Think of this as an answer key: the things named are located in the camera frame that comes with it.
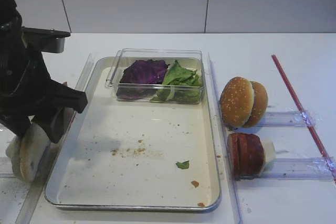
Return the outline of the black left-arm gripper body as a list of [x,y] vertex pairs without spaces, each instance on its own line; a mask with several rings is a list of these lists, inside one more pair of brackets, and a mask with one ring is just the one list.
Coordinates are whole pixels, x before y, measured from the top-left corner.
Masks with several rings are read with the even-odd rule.
[[42,53],[27,43],[19,16],[1,18],[1,124],[23,137],[30,116],[39,124],[57,117],[62,107],[53,104],[57,88]]

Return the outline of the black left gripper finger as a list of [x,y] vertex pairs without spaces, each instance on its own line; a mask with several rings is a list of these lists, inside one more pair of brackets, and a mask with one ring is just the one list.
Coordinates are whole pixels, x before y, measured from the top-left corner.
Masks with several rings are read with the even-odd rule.
[[52,143],[57,144],[65,132],[64,108],[49,108],[35,115],[32,122],[38,124]]
[[72,108],[78,113],[82,113],[88,104],[86,93],[72,89],[56,81],[51,82],[52,105],[64,108]]

